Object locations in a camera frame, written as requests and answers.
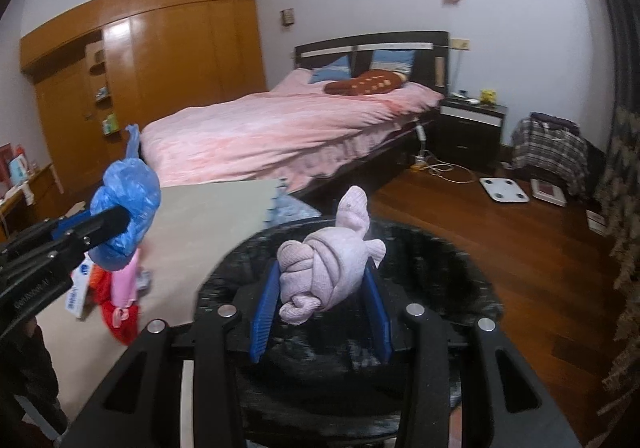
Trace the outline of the wooden desk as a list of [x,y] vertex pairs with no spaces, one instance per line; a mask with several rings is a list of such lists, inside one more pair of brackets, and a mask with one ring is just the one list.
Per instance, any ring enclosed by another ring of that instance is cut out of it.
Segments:
[[1,241],[47,218],[64,213],[64,193],[56,181],[53,165],[47,165],[28,179],[32,203],[21,188],[1,201]]

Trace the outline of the blue quilted mat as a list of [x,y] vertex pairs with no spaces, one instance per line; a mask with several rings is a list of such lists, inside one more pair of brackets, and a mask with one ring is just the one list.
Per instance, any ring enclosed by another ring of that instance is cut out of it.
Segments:
[[318,209],[288,194],[288,184],[284,178],[278,182],[276,196],[272,199],[266,218],[266,227],[292,223],[292,221],[320,217]]

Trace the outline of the left blue pillow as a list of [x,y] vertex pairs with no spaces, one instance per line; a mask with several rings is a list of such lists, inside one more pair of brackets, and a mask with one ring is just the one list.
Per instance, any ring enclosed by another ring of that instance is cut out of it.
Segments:
[[348,56],[340,56],[329,64],[315,68],[312,71],[309,82],[311,84],[316,82],[338,82],[339,80],[350,78],[352,78],[352,69],[350,68]]

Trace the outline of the red rubber glove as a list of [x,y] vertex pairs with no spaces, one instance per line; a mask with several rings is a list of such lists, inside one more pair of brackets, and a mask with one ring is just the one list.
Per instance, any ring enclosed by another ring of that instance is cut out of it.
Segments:
[[100,309],[103,322],[113,338],[129,346],[138,336],[139,305],[132,301],[124,307],[116,306],[112,287],[112,273],[96,266],[89,281],[91,301]]

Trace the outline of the left wall lamp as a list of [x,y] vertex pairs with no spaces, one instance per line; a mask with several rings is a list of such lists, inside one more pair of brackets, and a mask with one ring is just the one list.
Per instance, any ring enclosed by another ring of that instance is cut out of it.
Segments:
[[283,9],[280,12],[281,15],[281,24],[284,27],[292,26],[295,24],[295,14],[292,8]]

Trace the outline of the wooden wardrobe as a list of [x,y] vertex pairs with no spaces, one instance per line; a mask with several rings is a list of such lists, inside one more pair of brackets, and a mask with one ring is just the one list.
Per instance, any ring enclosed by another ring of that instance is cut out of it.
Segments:
[[256,0],[91,0],[20,40],[52,165],[78,192],[124,129],[266,87]]

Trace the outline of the black bedside table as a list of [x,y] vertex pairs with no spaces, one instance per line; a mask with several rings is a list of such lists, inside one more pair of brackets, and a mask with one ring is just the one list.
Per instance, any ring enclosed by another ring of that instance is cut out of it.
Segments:
[[493,171],[506,113],[508,109],[502,105],[454,99],[440,102],[434,129],[436,156],[473,171]]

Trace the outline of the knotted pale pink cloth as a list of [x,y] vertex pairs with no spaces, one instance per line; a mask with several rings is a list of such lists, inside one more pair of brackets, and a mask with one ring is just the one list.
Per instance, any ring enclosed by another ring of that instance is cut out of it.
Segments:
[[367,194],[352,186],[338,203],[333,226],[280,245],[282,321],[301,325],[360,288],[369,261],[378,266],[386,255],[382,240],[367,238],[369,228]]

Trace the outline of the patterned curtain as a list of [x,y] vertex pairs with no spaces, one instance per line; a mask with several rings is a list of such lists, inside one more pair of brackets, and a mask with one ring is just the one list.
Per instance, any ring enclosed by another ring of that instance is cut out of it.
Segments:
[[623,344],[603,385],[612,402],[599,413],[619,421],[639,399],[639,0],[605,0],[614,53],[614,112],[596,197],[620,265],[614,287],[625,296],[614,340]]

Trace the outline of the white bathroom scale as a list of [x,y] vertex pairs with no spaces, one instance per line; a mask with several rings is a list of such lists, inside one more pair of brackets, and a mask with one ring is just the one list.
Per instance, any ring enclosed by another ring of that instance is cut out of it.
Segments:
[[480,185],[488,197],[496,203],[527,203],[529,197],[523,189],[509,178],[480,178]]

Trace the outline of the brown dotted cushion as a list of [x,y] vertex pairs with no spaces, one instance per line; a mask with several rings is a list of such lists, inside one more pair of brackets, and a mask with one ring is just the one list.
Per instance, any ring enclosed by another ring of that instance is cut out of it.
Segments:
[[358,77],[329,82],[323,88],[334,96],[369,96],[389,93],[407,82],[407,76],[393,70],[367,70]]

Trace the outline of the red and white scale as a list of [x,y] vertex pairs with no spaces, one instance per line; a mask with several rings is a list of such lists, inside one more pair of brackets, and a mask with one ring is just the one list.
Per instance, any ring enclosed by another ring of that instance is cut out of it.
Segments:
[[530,189],[532,189],[532,195],[535,199],[559,206],[566,206],[566,198],[563,190],[552,183],[533,178],[530,180]]

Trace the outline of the blue plastic bag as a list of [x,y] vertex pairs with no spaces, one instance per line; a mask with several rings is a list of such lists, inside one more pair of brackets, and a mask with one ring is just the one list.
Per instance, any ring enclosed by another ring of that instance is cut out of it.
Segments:
[[137,124],[126,127],[128,142],[125,156],[111,163],[102,177],[102,186],[93,194],[91,215],[103,214],[118,206],[126,209],[129,223],[121,234],[94,247],[90,258],[107,271],[126,267],[145,234],[151,228],[160,208],[160,180],[140,157],[140,129]]

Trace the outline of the pink cloth item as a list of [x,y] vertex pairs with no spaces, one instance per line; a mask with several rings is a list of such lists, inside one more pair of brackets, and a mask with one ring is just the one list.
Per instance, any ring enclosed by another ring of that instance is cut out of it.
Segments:
[[112,272],[111,303],[114,306],[112,324],[116,329],[129,318],[129,308],[137,301],[137,273],[140,252],[135,251],[130,262],[122,269]]

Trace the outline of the bed with pink cover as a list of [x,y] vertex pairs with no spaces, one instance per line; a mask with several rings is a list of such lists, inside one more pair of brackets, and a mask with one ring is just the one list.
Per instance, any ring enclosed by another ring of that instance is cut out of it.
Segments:
[[292,192],[364,159],[442,94],[406,82],[388,93],[337,96],[298,68],[269,91],[157,119],[141,152],[163,187],[283,178]]

